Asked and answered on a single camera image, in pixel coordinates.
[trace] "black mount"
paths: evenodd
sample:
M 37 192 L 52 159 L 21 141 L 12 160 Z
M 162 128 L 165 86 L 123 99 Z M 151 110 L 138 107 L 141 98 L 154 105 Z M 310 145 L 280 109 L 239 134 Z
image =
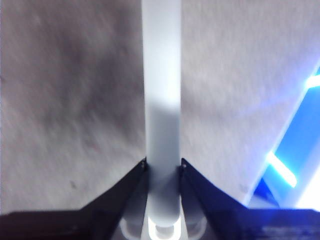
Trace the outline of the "black mount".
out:
M 189 239 L 320 239 L 313 210 L 248 209 L 215 187 L 185 159 L 180 194 Z M 0 216 L 0 239 L 140 239 L 148 196 L 148 165 L 140 161 L 117 184 L 85 207 L 70 211 L 26 211 Z

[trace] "blue light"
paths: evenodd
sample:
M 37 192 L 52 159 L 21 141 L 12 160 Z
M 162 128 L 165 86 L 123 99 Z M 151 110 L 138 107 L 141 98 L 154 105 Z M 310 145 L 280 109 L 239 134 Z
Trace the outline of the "blue light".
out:
M 266 159 L 292 188 L 297 185 L 296 176 L 276 157 L 273 152 L 269 152 Z
M 315 88 L 315 87 L 319 87 L 319 86 L 320 86 L 320 74 L 315 75 L 315 76 L 311 76 L 306 81 L 306 88 L 307 89 Z

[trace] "white cylindrical rod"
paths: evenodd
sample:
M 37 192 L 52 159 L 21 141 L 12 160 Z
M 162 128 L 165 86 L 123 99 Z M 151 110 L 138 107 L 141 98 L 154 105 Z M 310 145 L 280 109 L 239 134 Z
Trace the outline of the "white cylindrical rod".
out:
M 180 216 L 181 0 L 142 0 L 148 216 L 159 227 Z

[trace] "gray carpet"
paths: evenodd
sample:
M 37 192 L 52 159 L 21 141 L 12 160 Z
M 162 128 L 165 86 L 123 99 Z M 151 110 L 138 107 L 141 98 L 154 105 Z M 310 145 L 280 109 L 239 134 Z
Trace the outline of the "gray carpet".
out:
M 181 155 L 246 204 L 320 56 L 320 1 L 183 0 Z M 76 209 L 145 155 L 139 0 L 1 1 L 1 213 Z

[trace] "glowing light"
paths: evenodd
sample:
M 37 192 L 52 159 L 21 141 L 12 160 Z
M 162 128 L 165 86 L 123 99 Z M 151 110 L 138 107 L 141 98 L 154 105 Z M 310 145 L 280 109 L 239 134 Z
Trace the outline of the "glowing light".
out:
M 179 240 L 181 237 L 181 217 L 173 224 L 173 235 L 169 238 L 160 238 L 157 235 L 156 224 L 148 217 L 148 232 L 152 240 Z
M 266 159 L 292 188 L 297 185 L 296 176 L 276 157 L 273 152 L 269 152 Z
M 320 75 L 311 76 L 306 81 L 306 87 L 308 89 L 320 86 Z
M 303 194 L 301 195 L 296 207 L 298 209 L 313 209 L 320 212 L 320 166 L 313 175 L 311 181 L 306 186 Z

